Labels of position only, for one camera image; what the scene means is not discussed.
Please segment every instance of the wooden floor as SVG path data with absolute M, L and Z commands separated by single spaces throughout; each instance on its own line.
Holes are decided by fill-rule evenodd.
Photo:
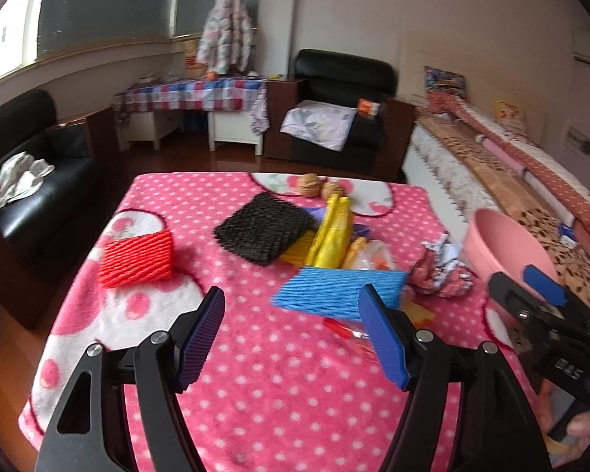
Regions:
M 150 142 L 136 143 L 123 153 L 127 179 L 141 173 L 165 171 L 278 171 L 320 175 L 351 176 L 327 168 L 268 160 L 253 155 L 253 146 L 221 144 L 214 153 L 208 150 L 208 137 L 203 132 L 172 133 L 154 151 Z M 87 250 L 82 250 L 84 258 Z M 22 472 L 33 471 L 36 451 L 22 436 L 17 418 L 30 392 L 44 343 L 61 306 L 78 264 L 65 275 L 43 321 L 34 332 L 21 328 L 0 305 L 0 446 Z

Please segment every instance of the black leather armchair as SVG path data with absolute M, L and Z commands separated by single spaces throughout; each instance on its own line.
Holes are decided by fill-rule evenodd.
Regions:
M 53 292 L 26 265 L 88 203 L 100 180 L 95 130 L 82 121 L 55 124 L 55 104 L 44 90 L 0 107 L 0 167 L 22 151 L 55 165 L 38 192 L 0 208 L 0 302 L 26 328 L 35 327 Z
M 390 180 L 401 177 L 415 109 L 393 99 L 397 86 L 398 77 L 385 62 L 301 50 L 293 80 L 269 81 L 267 85 L 271 127 L 265 134 L 265 155 Z M 375 118 L 357 114 L 341 152 L 280 132 L 286 112 L 302 100 L 356 107 L 360 98 L 380 103 L 381 113 Z

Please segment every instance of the pink plastic bowl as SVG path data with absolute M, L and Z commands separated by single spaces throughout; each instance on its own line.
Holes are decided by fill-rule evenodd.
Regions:
M 463 243 L 463 254 L 485 283 L 494 273 L 502 271 L 543 299 L 522 279 L 527 264 L 535 265 L 558 282 L 551 257 L 537 239 L 514 219 L 493 209 L 481 208 L 474 212 Z M 491 304 L 506 326 L 516 324 L 516 320 L 497 302 L 491 300 Z

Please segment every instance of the pink polka dot tablecloth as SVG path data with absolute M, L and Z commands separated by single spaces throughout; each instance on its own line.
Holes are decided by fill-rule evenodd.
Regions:
M 398 269 L 408 271 L 420 256 L 422 240 L 437 239 L 444 228 L 425 190 L 389 187 L 393 209 L 378 217 L 356 216 L 355 222 L 372 227 L 372 237 L 391 247 Z M 61 389 L 88 343 L 135 345 L 149 330 L 166 329 L 177 314 L 193 310 L 202 293 L 216 285 L 225 292 L 225 319 L 199 381 L 179 396 L 206 468 L 378 470 L 407 395 L 384 377 L 376 362 L 362 358 L 325 328 L 320 317 L 271 306 L 272 295 L 296 274 L 294 267 L 249 264 L 222 249 L 212 236 L 216 225 L 260 191 L 248 174 L 236 172 L 154 173 L 134 180 L 121 212 L 77 275 L 48 339 L 19 421 L 33 445 L 39 448 Z M 321 199 L 290 200 L 303 206 L 323 204 Z M 115 235 L 140 233 L 140 226 L 171 230 L 175 275 L 148 289 L 102 289 L 96 282 L 101 247 Z M 463 298 L 418 301 L 437 314 L 431 329 L 446 342 L 476 347 L 488 340 L 482 285 Z M 518 359 L 503 352 L 533 404 Z M 126 402 L 138 467 L 151 472 L 134 387 L 127 387 Z M 447 468 L 458 402 L 459 387 L 451 385 L 434 471 Z

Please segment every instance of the metal screw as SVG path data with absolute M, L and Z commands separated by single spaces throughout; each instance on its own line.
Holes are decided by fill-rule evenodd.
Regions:
M 485 351 L 485 353 L 489 353 L 490 355 L 495 355 L 498 353 L 498 346 L 490 341 L 484 342 L 483 351 Z
M 433 333 L 429 330 L 418 330 L 415 337 L 420 342 L 430 342 L 434 338 Z
M 168 339 L 168 332 L 164 332 L 163 330 L 151 334 L 151 342 L 153 344 L 161 344 L 166 342 L 166 339 Z
M 96 355 L 100 355 L 101 352 L 102 346 L 100 344 L 93 344 L 89 348 L 87 348 L 88 357 L 95 357 Z

